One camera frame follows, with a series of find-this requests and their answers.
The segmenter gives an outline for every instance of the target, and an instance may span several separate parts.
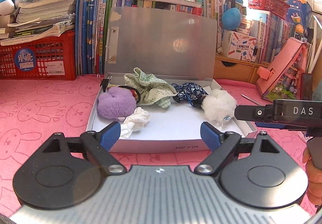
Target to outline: barcode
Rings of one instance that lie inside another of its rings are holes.
[[[49,71],[48,74],[64,74],[63,71]]]

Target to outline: translucent plastic lid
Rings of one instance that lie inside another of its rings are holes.
[[[145,73],[212,78],[217,22],[184,12],[114,7],[107,32],[105,74]]]

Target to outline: human hand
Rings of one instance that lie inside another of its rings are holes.
[[[308,148],[303,151],[302,162],[306,163],[305,171],[309,179],[307,196],[309,201],[321,206],[322,204],[322,170],[317,169],[311,160],[311,155]]]

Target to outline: white box with pencil print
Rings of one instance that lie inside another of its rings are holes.
[[[227,58],[251,61],[256,38],[238,33],[231,30],[225,30],[223,36],[223,55]]]

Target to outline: purple plush toy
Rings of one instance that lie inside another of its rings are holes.
[[[111,87],[99,96],[98,113],[108,120],[128,117],[136,109],[136,100],[128,89]]]

